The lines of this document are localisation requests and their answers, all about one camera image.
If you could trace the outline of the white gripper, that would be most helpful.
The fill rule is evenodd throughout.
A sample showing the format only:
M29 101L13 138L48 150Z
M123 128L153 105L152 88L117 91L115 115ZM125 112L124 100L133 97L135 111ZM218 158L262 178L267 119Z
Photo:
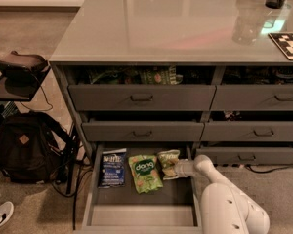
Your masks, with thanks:
M179 160L174 166L177 177L195 177L196 169L192 160Z

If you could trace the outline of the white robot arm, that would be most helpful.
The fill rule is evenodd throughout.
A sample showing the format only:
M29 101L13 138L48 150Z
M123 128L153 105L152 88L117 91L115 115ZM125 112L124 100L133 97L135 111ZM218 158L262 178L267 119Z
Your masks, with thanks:
M268 234L267 212L222 175L208 156L179 160L174 171L178 177L202 175L210 182L200 201L203 234Z

